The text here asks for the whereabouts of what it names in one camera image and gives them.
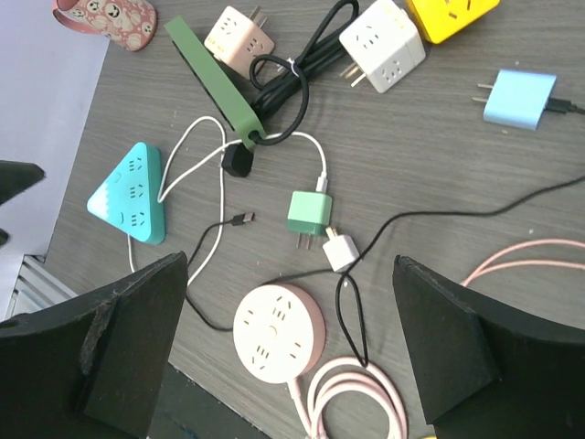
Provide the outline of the green power strip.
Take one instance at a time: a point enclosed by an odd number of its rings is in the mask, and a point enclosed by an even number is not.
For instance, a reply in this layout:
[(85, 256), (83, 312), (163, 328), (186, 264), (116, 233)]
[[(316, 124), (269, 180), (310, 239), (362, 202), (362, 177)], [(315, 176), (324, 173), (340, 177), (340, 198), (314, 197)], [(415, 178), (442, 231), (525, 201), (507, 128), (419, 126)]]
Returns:
[(174, 17), (164, 28), (175, 49), (198, 78), (231, 129), (249, 150), (254, 151), (256, 143), (250, 138), (250, 134), (266, 133), (250, 104), (183, 17)]

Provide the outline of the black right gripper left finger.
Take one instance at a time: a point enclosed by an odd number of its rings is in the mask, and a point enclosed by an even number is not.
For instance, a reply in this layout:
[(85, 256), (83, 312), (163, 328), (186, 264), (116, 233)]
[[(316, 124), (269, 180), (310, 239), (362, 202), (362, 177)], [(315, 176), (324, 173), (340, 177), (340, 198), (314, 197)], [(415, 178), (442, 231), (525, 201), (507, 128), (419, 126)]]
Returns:
[(147, 437), (186, 283), (175, 252), (2, 322), (2, 437)]

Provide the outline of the white cube adapter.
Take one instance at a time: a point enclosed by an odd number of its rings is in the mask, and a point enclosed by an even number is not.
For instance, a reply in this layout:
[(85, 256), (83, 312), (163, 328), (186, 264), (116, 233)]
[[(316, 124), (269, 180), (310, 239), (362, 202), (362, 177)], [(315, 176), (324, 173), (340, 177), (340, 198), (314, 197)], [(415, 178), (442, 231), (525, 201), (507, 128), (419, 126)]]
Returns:
[(378, 93), (396, 85), (426, 59), (419, 30), (391, 0), (377, 0), (339, 36), (352, 63), (340, 74), (356, 87), (368, 80)]

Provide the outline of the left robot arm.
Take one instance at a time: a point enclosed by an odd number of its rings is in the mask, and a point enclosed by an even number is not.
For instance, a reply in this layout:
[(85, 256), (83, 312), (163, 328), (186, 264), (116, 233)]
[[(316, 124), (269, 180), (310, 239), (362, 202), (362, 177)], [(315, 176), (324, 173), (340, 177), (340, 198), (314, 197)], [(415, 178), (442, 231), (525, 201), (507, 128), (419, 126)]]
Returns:
[(1, 248), (12, 240), (13, 228), (21, 228), (26, 213), (25, 207), (21, 204), (9, 209), (5, 209), (4, 205), (40, 183), (45, 177), (45, 170), (37, 164), (1, 161)]

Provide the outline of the teal triangular socket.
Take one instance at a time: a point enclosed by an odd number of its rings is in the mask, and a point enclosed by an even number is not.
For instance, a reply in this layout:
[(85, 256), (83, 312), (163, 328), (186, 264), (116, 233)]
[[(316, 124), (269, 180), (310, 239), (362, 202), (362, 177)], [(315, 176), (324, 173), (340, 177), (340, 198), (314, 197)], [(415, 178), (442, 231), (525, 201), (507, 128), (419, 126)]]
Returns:
[(87, 211), (140, 242), (160, 244), (166, 235), (161, 183), (159, 150), (139, 142), (90, 196)]

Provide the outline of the pink round socket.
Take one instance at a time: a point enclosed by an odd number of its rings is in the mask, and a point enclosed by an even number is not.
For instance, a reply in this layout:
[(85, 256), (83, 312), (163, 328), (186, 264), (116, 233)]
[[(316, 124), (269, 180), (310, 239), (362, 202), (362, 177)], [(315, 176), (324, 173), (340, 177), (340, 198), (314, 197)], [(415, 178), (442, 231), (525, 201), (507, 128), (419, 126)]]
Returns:
[(321, 358), (326, 329), (316, 301), (292, 284), (265, 284), (248, 292), (233, 321), (239, 360), (255, 378), (284, 384)]

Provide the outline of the light blue charger plug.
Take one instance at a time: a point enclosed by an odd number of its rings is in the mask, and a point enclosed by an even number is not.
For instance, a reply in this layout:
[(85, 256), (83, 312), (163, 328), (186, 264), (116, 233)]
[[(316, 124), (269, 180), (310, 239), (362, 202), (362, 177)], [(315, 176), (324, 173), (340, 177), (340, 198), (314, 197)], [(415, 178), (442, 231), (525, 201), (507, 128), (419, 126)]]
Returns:
[(484, 105), (485, 122), (535, 131), (556, 81), (553, 74), (499, 70), (493, 84), (477, 84), (488, 96), (472, 100)]

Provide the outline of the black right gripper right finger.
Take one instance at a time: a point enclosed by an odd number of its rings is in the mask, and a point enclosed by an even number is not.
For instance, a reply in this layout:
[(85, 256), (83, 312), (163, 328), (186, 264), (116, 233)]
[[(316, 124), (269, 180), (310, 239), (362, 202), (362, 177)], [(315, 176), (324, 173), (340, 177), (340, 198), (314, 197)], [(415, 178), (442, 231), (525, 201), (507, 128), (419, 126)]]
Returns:
[(426, 423), (439, 438), (581, 438), (584, 332), (399, 256), (392, 277)]

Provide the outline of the small white charger plug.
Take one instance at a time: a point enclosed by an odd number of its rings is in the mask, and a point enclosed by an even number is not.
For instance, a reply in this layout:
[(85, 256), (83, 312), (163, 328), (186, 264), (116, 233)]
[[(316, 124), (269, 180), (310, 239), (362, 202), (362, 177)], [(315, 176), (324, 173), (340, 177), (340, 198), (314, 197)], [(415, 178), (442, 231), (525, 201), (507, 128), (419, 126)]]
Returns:
[(351, 266), (359, 257), (359, 251), (351, 236), (339, 234), (335, 227), (325, 229), (327, 241), (322, 248), (335, 273), (341, 273)]

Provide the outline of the green charger plug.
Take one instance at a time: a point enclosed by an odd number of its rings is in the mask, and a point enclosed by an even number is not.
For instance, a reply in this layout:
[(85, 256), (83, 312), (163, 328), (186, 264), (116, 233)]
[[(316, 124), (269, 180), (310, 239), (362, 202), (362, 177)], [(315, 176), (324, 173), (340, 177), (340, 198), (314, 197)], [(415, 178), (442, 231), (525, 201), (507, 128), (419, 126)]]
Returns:
[(322, 237), (330, 225), (333, 198), (324, 192), (296, 190), (292, 193), (286, 219), (286, 230), (298, 234), (299, 248), (305, 238), (305, 249), (311, 248), (313, 237)]

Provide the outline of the peach cube socket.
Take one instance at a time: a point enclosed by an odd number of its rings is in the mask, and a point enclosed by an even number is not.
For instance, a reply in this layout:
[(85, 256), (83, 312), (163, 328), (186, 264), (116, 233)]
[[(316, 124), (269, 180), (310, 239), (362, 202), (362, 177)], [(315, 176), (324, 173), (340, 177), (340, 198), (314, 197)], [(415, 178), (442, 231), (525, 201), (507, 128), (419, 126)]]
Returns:
[(207, 34), (204, 46), (215, 59), (248, 80), (251, 62), (274, 49), (274, 42), (262, 29), (266, 21), (258, 5), (248, 16), (228, 5)]

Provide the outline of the yellow cube socket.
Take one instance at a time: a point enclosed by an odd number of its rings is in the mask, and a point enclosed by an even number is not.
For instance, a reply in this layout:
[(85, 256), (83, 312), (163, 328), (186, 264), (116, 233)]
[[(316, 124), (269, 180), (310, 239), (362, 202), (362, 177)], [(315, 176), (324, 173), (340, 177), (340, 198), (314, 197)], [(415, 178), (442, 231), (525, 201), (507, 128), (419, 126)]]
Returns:
[(407, 0), (424, 39), (440, 44), (499, 5), (499, 0)]

